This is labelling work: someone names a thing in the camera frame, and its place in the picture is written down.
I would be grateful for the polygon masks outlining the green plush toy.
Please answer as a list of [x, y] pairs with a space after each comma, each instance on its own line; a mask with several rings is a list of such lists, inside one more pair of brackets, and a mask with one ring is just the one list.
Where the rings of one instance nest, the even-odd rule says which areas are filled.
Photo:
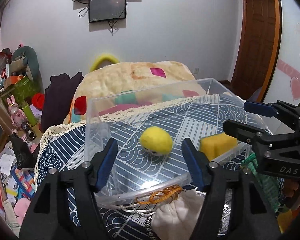
[[39, 78], [39, 63], [37, 54], [32, 47], [23, 46], [12, 54], [12, 61], [9, 64], [9, 75], [26, 73], [31, 81]]

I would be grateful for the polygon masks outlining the green cardboard box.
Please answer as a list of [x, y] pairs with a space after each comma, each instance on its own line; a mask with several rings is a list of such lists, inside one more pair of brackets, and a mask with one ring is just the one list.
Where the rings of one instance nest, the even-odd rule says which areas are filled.
[[40, 92], [40, 86], [37, 82], [31, 81], [27, 76], [24, 76], [17, 83], [10, 85], [6, 90], [0, 92], [0, 97], [5, 106], [8, 106], [7, 98], [12, 95], [15, 101], [20, 105], [23, 101], [28, 101], [34, 94]]

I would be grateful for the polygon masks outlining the green cylinder bottle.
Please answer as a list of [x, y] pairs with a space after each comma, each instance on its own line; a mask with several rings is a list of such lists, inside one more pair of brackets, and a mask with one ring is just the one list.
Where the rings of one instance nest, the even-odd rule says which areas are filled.
[[37, 124], [37, 119], [34, 116], [29, 104], [26, 101], [23, 101], [21, 104], [22, 110], [25, 113], [29, 123], [31, 126], [36, 126]]

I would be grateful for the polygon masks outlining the pink rabbit toy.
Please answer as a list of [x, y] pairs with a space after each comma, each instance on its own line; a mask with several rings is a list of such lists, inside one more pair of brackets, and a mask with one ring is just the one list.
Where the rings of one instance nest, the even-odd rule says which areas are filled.
[[23, 110], [19, 108], [19, 105], [15, 101], [14, 95], [11, 95], [10, 98], [7, 98], [7, 103], [12, 125], [15, 128], [22, 129], [22, 124], [27, 122], [27, 117]]

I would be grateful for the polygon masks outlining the clear plastic storage box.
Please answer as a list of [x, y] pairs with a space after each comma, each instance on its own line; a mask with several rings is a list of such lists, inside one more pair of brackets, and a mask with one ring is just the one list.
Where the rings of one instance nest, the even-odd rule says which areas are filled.
[[115, 164], [96, 194], [104, 206], [129, 204], [154, 191], [191, 182], [181, 144], [222, 133], [226, 120], [265, 129], [259, 115], [214, 79], [201, 79], [128, 91], [87, 101], [85, 159], [109, 139], [118, 145]]

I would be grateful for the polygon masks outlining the green knitted cloth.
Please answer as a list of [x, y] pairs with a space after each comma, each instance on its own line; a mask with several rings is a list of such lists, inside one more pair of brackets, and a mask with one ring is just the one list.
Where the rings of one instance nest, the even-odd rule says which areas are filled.
[[272, 209], [277, 212], [281, 206], [283, 179], [257, 172], [258, 163], [253, 151], [241, 162], [240, 167], [252, 172]]

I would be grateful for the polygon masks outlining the yellow felt ball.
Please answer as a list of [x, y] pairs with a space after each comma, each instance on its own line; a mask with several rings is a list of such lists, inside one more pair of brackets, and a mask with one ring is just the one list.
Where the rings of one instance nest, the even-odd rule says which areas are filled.
[[145, 151], [152, 155], [167, 155], [173, 148], [172, 137], [157, 126], [147, 128], [139, 141]]

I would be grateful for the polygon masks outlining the red plush item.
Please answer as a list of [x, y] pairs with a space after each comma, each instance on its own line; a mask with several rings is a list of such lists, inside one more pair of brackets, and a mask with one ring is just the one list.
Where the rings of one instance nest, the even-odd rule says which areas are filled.
[[40, 111], [43, 110], [44, 101], [45, 101], [45, 95], [42, 93], [34, 94], [34, 96], [31, 99], [33, 106]]

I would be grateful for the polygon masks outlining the pink plush pillow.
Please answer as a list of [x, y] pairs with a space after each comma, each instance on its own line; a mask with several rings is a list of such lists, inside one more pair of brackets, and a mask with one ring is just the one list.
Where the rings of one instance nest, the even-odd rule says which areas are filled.
[[27, 198], [19, 199], [14, 206], [14, 213], [17, 217], [17, 222], [21, 226], [31, 201]]

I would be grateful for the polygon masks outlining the dark purple garment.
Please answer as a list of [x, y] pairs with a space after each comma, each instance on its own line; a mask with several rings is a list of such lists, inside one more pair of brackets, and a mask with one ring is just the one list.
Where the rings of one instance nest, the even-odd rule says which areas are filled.
[[73, 96], [83, 80], [82, 72], [73, 77], [59, 74], [50, 77], [50, 85], [45, 90], [40, 130], [44, 133], [48, 128], [61, 125], [70, 111]]

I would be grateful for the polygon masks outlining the white drawstring pouch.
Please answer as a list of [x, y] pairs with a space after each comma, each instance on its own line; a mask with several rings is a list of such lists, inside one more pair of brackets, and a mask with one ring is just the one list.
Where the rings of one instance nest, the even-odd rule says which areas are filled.
[[159, 239], [190, 239], [204, 200], [203, 192], [181, 192], [175, 200], [156, 209], [151, 219], [152, 231]]

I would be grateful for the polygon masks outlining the colourful book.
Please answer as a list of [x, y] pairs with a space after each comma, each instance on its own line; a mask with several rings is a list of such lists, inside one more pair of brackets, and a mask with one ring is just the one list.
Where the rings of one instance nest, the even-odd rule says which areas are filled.
[[34, 172], [13, 167], [11, 174], [21, 189], [22, 196], [32, 199], [37, 189], [34, 181]]

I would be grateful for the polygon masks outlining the yellow sponge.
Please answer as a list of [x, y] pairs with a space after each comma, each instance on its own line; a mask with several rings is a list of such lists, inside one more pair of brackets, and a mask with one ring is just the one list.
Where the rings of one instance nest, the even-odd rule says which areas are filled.
[[238, 141], [236, 138], [225, 133], [219, 133], [202, 138], [200, 140], [199, 151], [204, 153], [209, 161], [212, 161], [236, 147], [237, 144]]

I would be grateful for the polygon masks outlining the brown wooden door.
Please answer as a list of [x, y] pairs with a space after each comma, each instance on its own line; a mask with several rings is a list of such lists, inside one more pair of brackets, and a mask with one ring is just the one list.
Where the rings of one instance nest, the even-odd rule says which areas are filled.
[[235, 94], [264, 100], [279, 54], [282, 30], [281, 0], [243, 0], [238, 56], [231, 80]]

